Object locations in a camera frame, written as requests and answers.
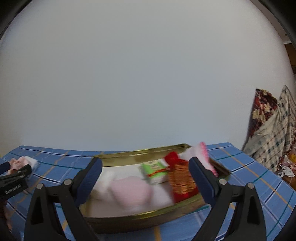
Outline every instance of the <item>red pouch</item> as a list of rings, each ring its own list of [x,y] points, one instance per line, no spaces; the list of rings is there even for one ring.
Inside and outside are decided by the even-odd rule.
[[[186,160],[179,159],[176,152],[164,157],[169,164],[168,180],[173,189],[174,202],[180,202],[199,193],[197,186],[189,172]]]

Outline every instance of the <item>patterned cloth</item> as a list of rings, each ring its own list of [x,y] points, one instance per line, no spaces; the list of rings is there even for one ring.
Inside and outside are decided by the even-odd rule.
[[[249,138],[243,149],[244,153],[273,172],[295,139],[296,105],[287,86],[282,89],[277,107],[274,114]]]
[[[228,181],[233,185],[245,186],[254,183],[258,192],[266,222],[267,241],[272,241],[288,220],[296,205],[296,192],[274,173],[230,143],[207,146],[209,156],[231,171]],[[30,156],[40,162],[28,185],[29,194],[23,192],[10,198],[7,207],[11,212],[12,233],[18,239],[23,237],[25,219],[32,193],[39,182],[46,186],[60,184],[66,178],[73,178],[87,166],[92,156],[101,152],[58,150],[40,147],[20,146],[4,156],[0,164],[19,156]],[[65,221],[61,206],[57,213],[68,239],[74,240]],[[222,240],[233,215],[231,204],[216,240]],[[190,241],[210,212],[208,205],[179,219],[160,226],[124,234],[101,234],[100,241]]]
[[[256,89],[250,123],[250,137],[260,128],[277,109],[277,100],[268,91]]]

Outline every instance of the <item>crumpled pink fabric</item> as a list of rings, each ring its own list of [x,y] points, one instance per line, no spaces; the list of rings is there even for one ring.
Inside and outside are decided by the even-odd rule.
[[[29,161],[24,156],[22,156],[17,160],[12,158],[9,163],[10,163],[10,170],[8,171],[8,173],[10,174],[11,170],[18,170],[24,167],[25,165],[29,164]]]

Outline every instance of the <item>tablecloth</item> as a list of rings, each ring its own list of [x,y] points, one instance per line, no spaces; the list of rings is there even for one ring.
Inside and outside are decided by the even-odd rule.
[[[295,191],[274,173],[230,143],[208,145],[207,149],[212,159],[231,171],[230,184],[244,186],[248,182],[254,183],[262,204],[267,241],[273,240],[295,207]],[[42,182],[46,186],[59,185],[67,178],[74,178],[80,170],[88,165],[94,155],[115,152],[19,146],[1,158],[0,164],[10,161],[13,157],[18,158],[20,156],[30,156],[40,162],[39,167],[28,182],[29,194],[26,195],[21,192],[8,200],[7,207],[11,211],[10,219],[12,221],[13,235],[18,240],[22,240],[28,207],[32,193],[38,183]],[[56,207],[67,238],[75,240],[67,225],[61,206],[56,204]],[[234,204],[229,206],[225,221],[216,239],[217,241],[224,238],[234,207]],[[203,206],[179,219],[149,229],[124,234],[102,234],[98,235],[98,237],[100,241],[190,241],[209,214],[210,208],[209,205]]]

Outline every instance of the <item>white wall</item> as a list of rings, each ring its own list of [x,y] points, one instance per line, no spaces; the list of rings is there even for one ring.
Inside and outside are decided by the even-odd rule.
[[[295,82],[249,0],[34,0],[0,46],[0,147],[241,148],[255,88]]]

